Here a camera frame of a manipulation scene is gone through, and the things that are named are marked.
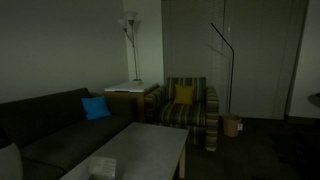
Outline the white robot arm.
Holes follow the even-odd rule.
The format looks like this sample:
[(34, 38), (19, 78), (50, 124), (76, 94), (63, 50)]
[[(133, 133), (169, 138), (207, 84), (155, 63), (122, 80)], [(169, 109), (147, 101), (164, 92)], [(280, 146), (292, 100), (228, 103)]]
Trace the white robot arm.
[(23, 165), (15, 143), (0, 150), (0, 180), (22, 180)]

